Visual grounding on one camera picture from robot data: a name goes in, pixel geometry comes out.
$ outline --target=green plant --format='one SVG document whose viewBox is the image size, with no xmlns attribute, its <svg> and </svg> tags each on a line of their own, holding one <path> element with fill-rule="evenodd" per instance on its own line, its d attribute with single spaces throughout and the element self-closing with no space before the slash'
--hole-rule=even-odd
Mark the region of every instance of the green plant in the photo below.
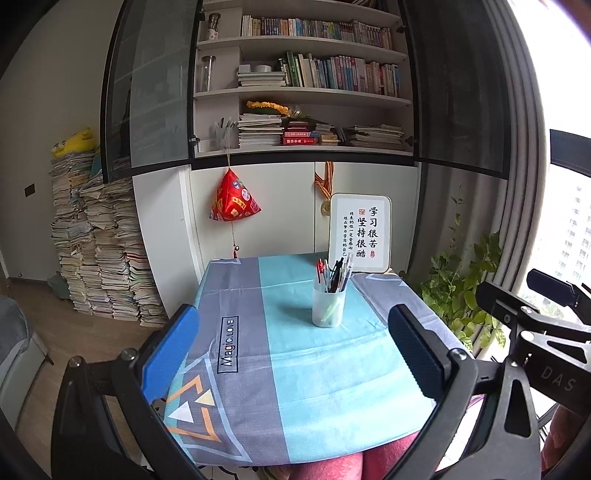
<svg viewBox="0 0 591 480">
<path fill-rule="evenodd" d="M 459 197 L 452 197 L 452 200 L 457 206 L 463 204 Z M 473 245 L 475 259 L 463 268 L 462 259 L 455 253 L 461 222 L 460 214 L 456 213 L 454 225 L 449 227 L 453 231 L 450 251 L 431 258 L 429 278 L 415 290 L 470 351 L 473 348 L 470 337 L 478 326 L 482 326 L 481 348 L 490 343 L 493 335 L 504 346 L 501 323 L 476 304 L 475 295 L 476 287 L 486 275 L 496 272 L 499 267 L 502 252 L 499 232 L 482 235 L 480 242 Z"/>
</svg>

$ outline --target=wooden floor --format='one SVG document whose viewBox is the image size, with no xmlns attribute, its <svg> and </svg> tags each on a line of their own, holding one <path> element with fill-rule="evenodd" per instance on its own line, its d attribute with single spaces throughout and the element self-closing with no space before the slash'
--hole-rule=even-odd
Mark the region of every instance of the wooden floor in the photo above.
<svg viewBox="0 0 591 480">
<path fill-rule="evenodd" d="M 153 329 L 136 322 L 124 322 L 85 315 L 71 302 L 59 300 L 43 283 L 10 280 L 8 294 L 15 299 L 39 337 L 49 348 L 55 365 L 43 364 L 17 424 L 17 435 L 37 463 L 50 474 L 51 425 L 67 361 L 81 355 L 87 362 L 114 359 L 124 348 L 139 348 Z M 116 401 L 109 407 L 124 445 L 136 458 L 139 449 Z"/>
</svg>

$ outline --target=shelf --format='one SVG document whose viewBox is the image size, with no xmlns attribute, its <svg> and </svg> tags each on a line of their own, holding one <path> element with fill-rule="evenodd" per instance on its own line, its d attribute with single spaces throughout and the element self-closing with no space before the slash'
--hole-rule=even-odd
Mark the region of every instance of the shelf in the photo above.
<svg viewBox="0 0 591 480">
<path fill-rule="evenodd" d="M 213 90 L 195 94 L 196 100 L 238 96 L 240 100 L 266 100 L 278 103 L 300 103 L 302 105 L 337 105 L 390 110 L 410 106 L 412 102 L 403 98 L 376 95 L 374 93 L 350 92 L 330 88 L 304 87 L 238 87 Z"/>
<path fill-rule="evenodd" d="M 400 17 L 335 0 L 209 0 L 204 2 L 207 11 L 242 7 L 244 15 L 267 18 L 306 18 L 330 22 L 358 20 L 373 27 L 392 27 Z"/>
<path fill-rule="evenodd" d="M 316 161 L 416 166 L 412 152 L 379 148 L 282 145 L 265 148 L 234 148 L 230 150 L 230 155 L 230 164 L 233 166 Z M 191 162 L 192 170 L 227 166 L 226 152 L 221 150 L 199 154 Z"/>
<path fill-rule="evenodd" d="M 331 145 L 280 145 L 277 147 L 246 147 L 246 148 L 233 148 L 230 150 L 230 155 L 246 154 L 246 153 L 261 153 L 261 152 L 286 152 L 296 151 L 300 153 L 309 151 L 320 151 L 320 152 L 335 152 L 335 153 L 375 153 L 375 154 L 387 154 L 387 155 L 404 155 L 405 157 L 412 157 L 413 152 L 407 152 L 403 150 L 384 150 L 381 148 L 363 148 L 363 147 L 333 147 Z M 201 158 L 215 157 L 217 155 L 226 155 L 225 150 L 216 150 L 213 152 L 205 152 L 197 154 L 195 160 Z"/>
<path fill-rule="evenodd" d="M 200 52 L 228 47 L 240 47 L 243 61 L 276 60 L 285 55 L 287 50 L 296 53 L 311 53 L 314 57 L 347 55 L 378 63 L 398 63 L 407 57 L 399 51 L 363 45 L 362 43 L 331 38 L 287 37 L 284 35 L 221 38 L 197 44 L 197 49 Z"/>
</svg>

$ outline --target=cabinet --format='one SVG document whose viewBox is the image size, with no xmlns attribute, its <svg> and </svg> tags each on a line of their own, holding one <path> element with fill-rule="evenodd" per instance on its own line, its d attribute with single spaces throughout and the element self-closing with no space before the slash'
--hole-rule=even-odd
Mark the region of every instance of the cabinet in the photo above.
<svg viewBox="0 0 591 480">
<path fill-rule="evenodd" d="M 487 1 L 388 0 L 389 12 L 382 12 L 336 0 L 126 0 L 105 69 L 105 180 L 181 164 L 195 169 L 225 165 L 223 152 L 196 152 L 193 138 L 212 138 L 215 123 L 222 117 L 236 119 L 247 99 L 298 104 L 309 116 L 335 125 L 401 125 L 406 142 L 402 151 L 322 145 L 234 148 L 235 164 L 427 162 L 506 178 L 512 148 L 511 79 Z M 219 38 L 205 40 L 204 19 L 213 12 L 222 14 Z M 241 37 L 245 14 L 359 20 L 392 29 L 394 49 L 328 38 Z M 400 95 L 238 87 L 240 63 L 269 63 L 286 50 L 397 64 Z M 201 57 L 211 54 L 217 58 L 212 89 L 196 93 L 195 71 Z"/>
</svg>

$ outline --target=sign board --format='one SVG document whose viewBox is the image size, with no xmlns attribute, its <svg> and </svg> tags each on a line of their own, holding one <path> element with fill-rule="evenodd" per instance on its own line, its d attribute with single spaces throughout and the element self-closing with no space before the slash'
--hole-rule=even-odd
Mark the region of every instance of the sign board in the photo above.
<svg viewBox="0 0 591 480">
<path fill-rule="evenodd" d="M 336 193 L 330 199 L 329 265 L 353 254 L 353 271 L 390 266 L 391 202 L 379 195 Z"/>
</svg>

